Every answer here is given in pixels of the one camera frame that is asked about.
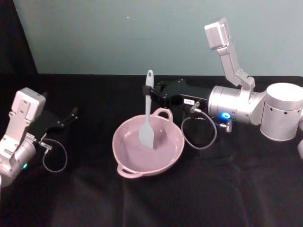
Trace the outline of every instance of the coiled cable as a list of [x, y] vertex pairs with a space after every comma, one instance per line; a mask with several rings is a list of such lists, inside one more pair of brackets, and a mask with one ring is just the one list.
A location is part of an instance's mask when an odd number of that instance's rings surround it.
[[206, 146], [201, 147], [201, 148], [199, 148], [199, 147], [193, 145], [191, 142], [189, 142], [189, 140], [186, 138], [186, 136], [185, 136], [185, 134], [184, 134], [183, 126], [184, 126], [184, 122], [187, 121], [187, 120], [190, 120], [191, 117], [187, 117], [187, 118], [185, 118], [185, 119], [182, 121], [182, 124], [181, 124], [181, 131], [182, 131], [182, 135], [183, 135], [185, 141], [186, 141], [192, 148], [197, 149], [197, 150], [203, 150], [203, 149], [206, 149], [206, 148], [210, 147], [210, 146], [215, 142], [215, 140], [217, 139], [217, 127], [216, 127], [214, 121], [213, 121], [206, 113], [204, 113], [202, 110], [199, 110], [198, 113], [203, 114], [203, 115], [210, 121], [210, 123], [212, 124], [212, 126], [214, 127], [214, 137], [213, 137], [212, 141], [211, 141], [209, 144], [207, 144]]
[[48, 167], [46, 166], [46, 164], [45, 164], [45, 157], [46, 157], [46, 155], [47, 155], [47, 153], [48, 153], [48, 151], [49, 151], [49, 150], [47, 149], [46, 152], [45, 152], [44, 155], [43, 155], [43, 158], [42, 158], [43, 167], [44, 167], [47, 171], [49, 171], [49, 172], [51, 172], [51, 173], [53, 173], [53, 174], [62, 172], [62, 171], [66, 168], [66, 166], [67, 166], [67, 160], [68, 160], [68, 158], [67, 158], [67, 151], [66, 151], [65, 147], [64, 147], [60, 142], [58, 142], [58, 141], [56, 141], [56, 140], [53, 140], [53, 139], [44, 138], [43, 140], [47, 140], [47, 141], [51, 141], [51, 142], [57, 143], [57, 144], [63, 149], [64, 155], [65, 155], [65, 163], [64, 163], [64, 166], [63, 166], [61, 169], [59, 169], [59, 170], [52, 170], [52, 169], [48, 168]]

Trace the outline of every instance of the bowl handle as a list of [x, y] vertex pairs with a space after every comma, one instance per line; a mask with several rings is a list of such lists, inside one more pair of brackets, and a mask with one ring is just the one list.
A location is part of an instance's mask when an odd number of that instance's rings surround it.
[[139, 172], [130, 170], [130, 169], [125, 168], [124, 166], [121, 166], [121, 165], [118, 165], [117, 172], [122, 177], [125, 177], [125, 178], [128, 178], [128, 179], [135, 179], [135, 178], [143, 176], [143, 173], [139, 173]]
[[160, 113], [167, 113], [167, 115], [169, 116], [169, 121], [172, 122], [174, 120], [170, 109], [158, 108], [155, 110], [155, 112], [152, 113], [152, 115], [159, 115]]

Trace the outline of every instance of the black tablecloth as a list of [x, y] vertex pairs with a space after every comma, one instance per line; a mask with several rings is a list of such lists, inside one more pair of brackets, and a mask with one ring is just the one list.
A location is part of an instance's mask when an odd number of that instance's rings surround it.
[[[275, 82], [303, 86], [302, 77], [255, 78], [256, 91]], [[219, 76], [186, 80], [196, 86], [231, 87]], [[68, 151], [67, 169], [51, 174], [42, 168], [38, 155], [11, 186], [2, 189], [1, 226], [303, 226], [303, 162], [297, 152], [301, 131], [292, 141], [278, 143], [264, 138], [258, 127], [235, 123], [231, 134], [219, 133], [205, 151], [186, 145], [179, 161], [161, 175], [120, 177], [112, 137], [122, 122], [144, 113], [144, 82], [145, 76], [0, 78], [1, 135], [15, 92], [23, 87], [46, 91], [45, 109], [60, 117], [79, 108], [79, 120], [54, 137]], [[181, 108], [171, 110], [180, 126]], [[53, 153], [54, 158], [61, 155]]]

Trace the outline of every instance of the spatula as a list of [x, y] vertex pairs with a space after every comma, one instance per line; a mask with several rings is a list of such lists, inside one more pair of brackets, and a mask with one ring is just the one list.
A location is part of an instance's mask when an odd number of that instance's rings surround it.
[[[148, 70], [145, 84], [151, 87], [154, 86], [154, 78], [153, 78], [152, 70]], [[154, 140], [154, 132], [149, 123], [150, 115], [151, 115], [151, 105], [152, 105], [151, 96], [145, 96], [145, 123], [139, 129], [140, 142], [149, 148], [153, 148], [153, 140]]]

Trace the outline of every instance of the teal wall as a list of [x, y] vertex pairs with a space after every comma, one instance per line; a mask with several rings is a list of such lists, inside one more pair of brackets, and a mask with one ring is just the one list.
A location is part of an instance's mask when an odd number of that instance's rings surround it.
[[15, 0], [39, 73], [223, 75], [204, 25], [227, 17], [250, 75], [303, 74], [300, 0]]

